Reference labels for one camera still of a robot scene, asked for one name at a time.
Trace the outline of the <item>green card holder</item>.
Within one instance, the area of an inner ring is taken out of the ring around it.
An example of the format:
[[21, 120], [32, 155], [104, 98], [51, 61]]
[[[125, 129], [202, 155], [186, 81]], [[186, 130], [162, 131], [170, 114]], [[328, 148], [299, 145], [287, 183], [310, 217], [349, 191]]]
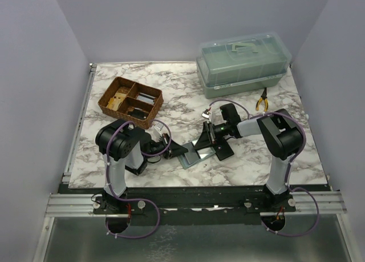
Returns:
[[216, 153], [215, 150], [211, 147], [204, 148], [198, 151], [194, 150], [194, 145], [196, 144], [196, 142], [197, 140], [193, 140], [182, 145], [183, 147], [188, 149], [188, 152], [177, 157], [183, 169], [188, 169], [193, 165], [196, 165], [208, 159]]

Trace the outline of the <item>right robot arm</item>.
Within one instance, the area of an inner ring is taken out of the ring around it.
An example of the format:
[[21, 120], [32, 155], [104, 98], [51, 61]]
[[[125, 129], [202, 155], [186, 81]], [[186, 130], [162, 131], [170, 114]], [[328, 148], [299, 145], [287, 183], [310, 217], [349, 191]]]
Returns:
[[276, 211], [289, 196], [291, 165], [306, 144], [302, 126], [285, 109], [247, 120], [241, 120], [232, 103], [221, 106], [220, 111], [225, 122], [217, 125], [204, 122], [202, 133], [193, 145], [194, 150], [213, 148], [218, 159], [224, 160], [234, 155], [226, 136], [239, 139], [262, 135], [272, 155], [269, 178], [263, 186], [262, 204], [266, 210]]

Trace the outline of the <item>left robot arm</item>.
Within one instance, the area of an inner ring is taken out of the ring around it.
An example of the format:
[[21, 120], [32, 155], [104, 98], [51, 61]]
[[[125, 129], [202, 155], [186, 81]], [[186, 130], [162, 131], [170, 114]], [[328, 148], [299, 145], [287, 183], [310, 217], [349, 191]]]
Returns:
[[125, 172], [140, 175], [148, 165], [148, 159], [161, 156], [175, 158], [188, 152], [188, 149], [172, 140], [171, 134], [162, 134], [156, 142], [144, 129], [132, 121], [118, 119], [96, 134], [95, 143], [103, 155], [105, 165], [105, 185], [100, 198], [100, 206], [113, 213], [121, 213], [127, 203], [146, 202], [146, 199], [127, 198]]

